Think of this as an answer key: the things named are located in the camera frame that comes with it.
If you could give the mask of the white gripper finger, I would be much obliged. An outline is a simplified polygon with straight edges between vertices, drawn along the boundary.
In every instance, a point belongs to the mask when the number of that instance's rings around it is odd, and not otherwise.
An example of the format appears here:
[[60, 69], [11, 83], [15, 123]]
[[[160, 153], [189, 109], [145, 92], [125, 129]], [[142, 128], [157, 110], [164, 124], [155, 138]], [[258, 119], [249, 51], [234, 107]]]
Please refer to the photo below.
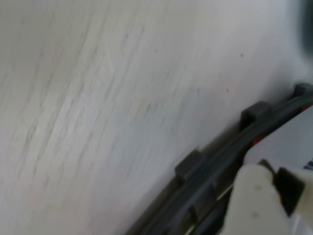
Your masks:
[[305, 170], [262, 160], [238, 171], [226, 212], [228, 235], [305, 234]]

